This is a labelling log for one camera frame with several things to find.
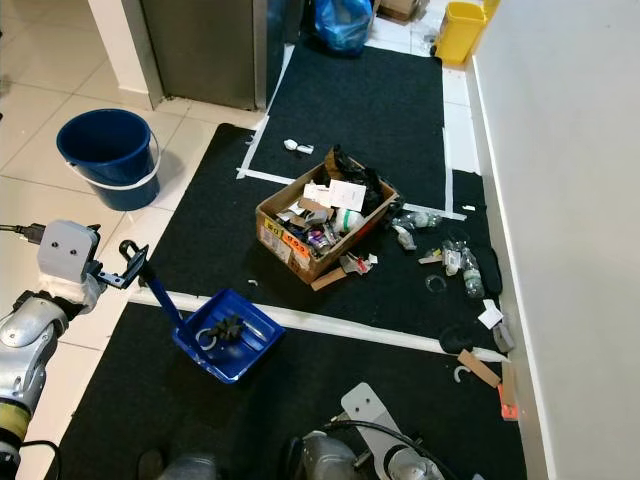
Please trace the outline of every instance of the black mat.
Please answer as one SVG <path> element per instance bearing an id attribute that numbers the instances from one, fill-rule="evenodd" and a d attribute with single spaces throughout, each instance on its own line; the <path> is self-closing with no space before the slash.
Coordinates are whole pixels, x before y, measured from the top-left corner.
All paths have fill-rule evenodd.
<path id="1" fill-rule="evenodd" d="M 161 448 L 170 459 L 214 453 L 228 480 L 282 480 L 284 441 L 340 413 L 342 395 L 365 381 L 460 480 L 525 479 L 518 427 L 501 419 L 497 391 L 470 375 L 456 384 L 456 366 L 443 355 L 289 330 L 240 382 L 223 385 L 173 344 L 159 309 L 130 304 L 62 441 L 64 478 L 134 479 L 138 455 Z M 360 453 L 357 435 L 345 439 Z"/>
<path id="2" fill-rule="evenodd" d="M 443 208 L 440 61 L 376 48 L 335 58 L 312 41 L 293 52 L 251 168 L 295 178 L 341 144 L 410 203 Z M 288 138 L 314 145 L 313 154 L 288 152 Z"/>
<path id="3" fill-rule="evenodd" d="M 425 287 L 425 278 L 442 275 L 442 267 L 417 263 L 429 247 L 441 244 L 452 225 L 464 226 L 475 240 L 488 244 L 481 210 L 475 221 L 445 221 L 435 233 L 417 232 L 419 250 L 414 254 L 402 250 L 393 232 L 376 229 L 354 251 L 374 253 L 380 264 L 366 276 L 349 276 L 313 292 L 256 239 L 255 206 L 282 186 L 251 178 L 235 180 L 235 168 L 248 148 L 245 142 L 251 133 L 230 125 L 221 125 L 216 131 L 153 254 L 152 262 L 167 289 L 213 295 L 222 288 L 233 288 L 255 303 L 432 338 L 438 338 L 446 327 L 460 324 L 468 329 L 476 346 L 496 348 L 491 332 L 477 320 L 483 304 L 467 298 L 462 276 L 447 279 L 445 294 L 432 294 Z M 481 188 L 480 177 L 475 175 L 455 178 L 476 186 L 479 182 Z M 249 279 L 259 285 L 248 284 Z"/>

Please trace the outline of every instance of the orange label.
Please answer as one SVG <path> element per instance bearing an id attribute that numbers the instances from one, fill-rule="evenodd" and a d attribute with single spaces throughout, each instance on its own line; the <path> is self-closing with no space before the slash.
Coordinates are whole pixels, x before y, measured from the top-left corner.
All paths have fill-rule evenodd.
<path id="1" fill-rule="evenodd" d="M 294 252 L 298 252 L 303 257 L 309 258 L 311 256 L 311 253 L 309 253 L 309 247 L 307 247 L 304 243 L 302 243 L 286 230 L 282 232 L 282 240 L 284 241 L 284 243 L 289 245 Z"/>
<path id="2" fill-rule="evenodd" d="M 284 231 L 284 228 L 282 228 L 280 225 L 278 225 L 268 217 L 264 217 L 264 226 L 267 227 L 269 231 L 278 238 L 282 236 L 282 232 Z"/>

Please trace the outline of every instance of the white tile floor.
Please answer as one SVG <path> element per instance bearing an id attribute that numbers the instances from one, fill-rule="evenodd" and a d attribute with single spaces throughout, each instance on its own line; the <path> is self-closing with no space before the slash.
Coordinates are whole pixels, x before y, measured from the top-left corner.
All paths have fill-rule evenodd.
<path id="1" fill-rule="evenodd" d="M 427 56 L 425 34 L 442 17 L 444 3 L 432 0 L 427 15 L 409 25 L 376 19 L 369 45 Z M 130 109 L 158 136 L 162 190 L 149 207 L 126 214 L 112 211 L 68 171 L 55 147 L 58 130 L 75 115 L 94 108 L 127 108 L 87 1 L 3 0 L 0 25 L 0 221 L 99 223 L 98 255 L 114 271 L 124 266 L 117 253 L 122 239 L 155 247 L 217 125 L 256 128 L 263 119 L 261 113 L 184 99 L 165 102 L 154 112 Z M 445 69 L 443 85 L 449 163 L 476 171 L 464 72 Z M 11 272 L 0 275 L 0 305 L 6 310 L 19 293 L 36 285 L 36 247 L 9 234 L 0 236 L 0 269 Z M 29 439 L 61 440 L 125 303 L 122 292 L 108 291 L 94 312 L 72 322 L 49 364 Z M 25 449 L 18 478 L 43 478 L 50 460 L 46 449 Z"/>

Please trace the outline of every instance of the blue plastic bag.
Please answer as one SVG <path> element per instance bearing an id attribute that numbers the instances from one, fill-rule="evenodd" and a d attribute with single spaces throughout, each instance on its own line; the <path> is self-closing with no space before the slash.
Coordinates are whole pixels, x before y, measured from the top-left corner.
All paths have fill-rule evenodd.
<path id="1" fill-rule="evenodd" d="M 316 30 L 327 46 L 360 55 L 373 15 L 369 0 L 316 0 Z"/>

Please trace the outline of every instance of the blue bucket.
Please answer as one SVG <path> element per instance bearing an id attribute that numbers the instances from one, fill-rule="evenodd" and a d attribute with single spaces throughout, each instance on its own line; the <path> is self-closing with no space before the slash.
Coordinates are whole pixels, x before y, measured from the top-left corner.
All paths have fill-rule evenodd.
<path id="1" fill-rule="evenodd" d="M 149 149 L 156 143 L 157 161 Z M 158 140 L 147 122 L 126 110 L 92 110 L 58 132 L 58 150 L 72 171 L 86 180 L 110 208 L 142 208 L 160 192 Z"/>

